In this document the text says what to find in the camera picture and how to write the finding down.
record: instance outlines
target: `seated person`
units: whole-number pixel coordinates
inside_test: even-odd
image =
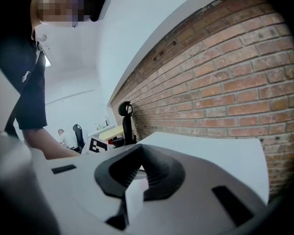
[[[66,146],[68,149],[78,152],[79,148],[77,145],[77,140],[75,135],[70,134],[68,132],[64,132],[64,130],[59,129],[58,134],[60,136],[59,142],[60,144]]]

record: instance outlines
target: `ceiling light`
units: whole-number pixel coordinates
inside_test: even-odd
[[[47,58],[47,56],[45,55],[45,59],[46,59],[46,68],[51,66],[51,62],[49,61],[49,59]]]

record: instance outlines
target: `black chair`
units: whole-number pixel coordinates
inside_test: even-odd
[[[124,138],[114,139],[112,142],[116,146],[116,148],[121,147],[123,145],[135,144],[136,136],[132,134],[132,120],[131,117],[133,115],[133,107],[130,101],[123,102],[120,104],[118,112],[121,116],[123,116],[123,130],[124,130]]]
[[[83,131],[82,128],[80,127],[80,125],[75,124],[73,126],[73,131],[75,131],[75,136],[76,136],[76,140],[77,140],[77,145],[79,148],[79,154],[82,152],[82,149],[85,146],[85,142],[84,142],[84,138],[83,138]]]

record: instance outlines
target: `red brick wall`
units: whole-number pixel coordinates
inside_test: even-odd
[[[165,36],[111,105],[134,107],[141,140],[155,131],[259,138],[270,193],[294,170],[294,41],[265,0],[218,0]]]

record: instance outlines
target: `white logo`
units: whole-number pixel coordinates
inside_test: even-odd
[[[22,78],[22,83],[24,83],[26,81],[28,74],[30,74],[30,72],[26,71],[25,76]]]

